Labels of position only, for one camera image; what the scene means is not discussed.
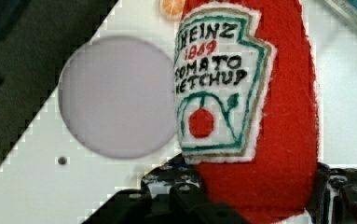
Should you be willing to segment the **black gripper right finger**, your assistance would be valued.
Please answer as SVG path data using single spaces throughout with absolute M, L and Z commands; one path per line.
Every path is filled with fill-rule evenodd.
M 357 169 L 318 162 L 306 210 L 313 224 L 357 224 Z

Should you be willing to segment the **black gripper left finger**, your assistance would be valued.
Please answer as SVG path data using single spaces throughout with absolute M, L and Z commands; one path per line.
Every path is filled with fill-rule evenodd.
M 226 203 L 205 193 L 202 176 L 177 155 L 123 189 L 82 224 L 248 224 Z

